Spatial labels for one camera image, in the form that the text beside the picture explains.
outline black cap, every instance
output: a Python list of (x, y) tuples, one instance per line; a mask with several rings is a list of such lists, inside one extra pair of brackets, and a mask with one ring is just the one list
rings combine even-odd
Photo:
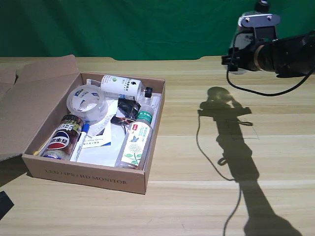
[(259, 0), (256, 2), (255, 11), (261, 13), (267, 13), (269, 11), (270, 5), (266, 0)]
[(145, 97), (152, 97), (153, 89), (151, 87), (146, 87), (144, 90), (144, 96)]

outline box lid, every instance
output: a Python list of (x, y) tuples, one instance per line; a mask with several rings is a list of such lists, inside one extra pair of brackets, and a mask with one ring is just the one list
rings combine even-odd
[(8, 67), (0, 71), (0, 100), (14, 85), (16, 70)]
[[(27, 150), (49, 114), (61, 99), (65, 100), (69, 88), (78, 84), (78, 75), (73, 55), (24, 67), (0, 100), (0, 161)], [(3, 81), (10, 81), (9, 76)]]

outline cardboard box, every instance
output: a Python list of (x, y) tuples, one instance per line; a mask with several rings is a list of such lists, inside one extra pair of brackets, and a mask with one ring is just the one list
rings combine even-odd
[(68, 114), (68, 94), (86, 79), (100, 81), (103, 74), (80, 73), (73, 55), (26, 65), (15, 84), (12, 70), (2, 74), (6, 76), (0, 73), (0, 160), (22, 154), (33, 177), (145, 194), (164, 104), (164, 80), (124, 75), (141, 80), (162, 97), (144, 170), (130, 170), (32, 155)]

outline green screen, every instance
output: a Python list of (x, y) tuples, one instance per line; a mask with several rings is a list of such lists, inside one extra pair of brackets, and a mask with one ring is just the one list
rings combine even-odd
[[(256, 0), (1, 0), (0, 57), (198, 59), (224, 55)], [(270, 0), (278, 37), (315, 26), (315, 1)]]

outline white bottle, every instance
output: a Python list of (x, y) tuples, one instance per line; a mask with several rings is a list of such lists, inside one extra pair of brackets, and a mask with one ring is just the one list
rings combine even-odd
[(148, 92), (152, 93), (152, 88), (145, 88), (140, 80), (113, 75), (104, 75), (100, 88), (106, 96), (134, 101), (139, 101)]
[(129, 125), (115, 167), (143, 169), (153, 132), (153, 114), (150, 105), (141, 106), (136, 121)]

